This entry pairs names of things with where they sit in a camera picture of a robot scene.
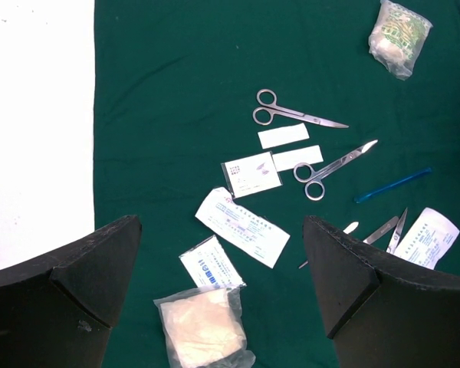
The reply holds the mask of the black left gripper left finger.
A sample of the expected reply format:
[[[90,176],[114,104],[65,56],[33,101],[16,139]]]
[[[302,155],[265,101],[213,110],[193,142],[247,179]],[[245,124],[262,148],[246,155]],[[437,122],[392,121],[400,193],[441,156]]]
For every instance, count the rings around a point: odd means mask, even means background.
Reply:
[[[141,232],[127,215],[0,270],[0,367],[101,366]]]

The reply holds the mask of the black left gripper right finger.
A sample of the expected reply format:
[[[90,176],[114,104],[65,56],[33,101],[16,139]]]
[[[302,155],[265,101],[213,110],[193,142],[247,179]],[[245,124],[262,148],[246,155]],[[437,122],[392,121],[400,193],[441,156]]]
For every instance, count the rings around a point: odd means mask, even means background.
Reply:
[[[389,255],[314,215],[303,240],[341,367],[460,367],[460,276]]]

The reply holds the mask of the blue plastic scalpel handle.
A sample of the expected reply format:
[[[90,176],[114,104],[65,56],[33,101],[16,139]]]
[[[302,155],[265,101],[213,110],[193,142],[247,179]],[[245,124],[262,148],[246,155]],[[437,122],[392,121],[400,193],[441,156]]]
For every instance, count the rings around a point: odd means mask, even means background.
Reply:
[[[356,203],[356,204],[360,204],[360,203],[363,203],[365,202],[366,200],[368,199],[371,199],[372,197],[374,196],[377,196],[383,192],[387,192],[391,189],[395,189],[396,187],[399,187],[401,185],[404,185],[414,179],[418,179],[422,176],[425,176],[425,175],[428,175],[432,172],[432,168],[430,167],[427,167],[427,168],[424,168],[424,169],[421,169],[419,170],[418,172],[414,172],[406,177],[403,177],[401,179],[398,179],[396,180],[395,182],[391,182],[389,184],[386,184],[384,186],[381,186],[377,189],[374,189],[374,190],[371,190],[369,192],[366,192],[362,195],[358,195],[357,197],[355,197],[353,199],[353,201]]]

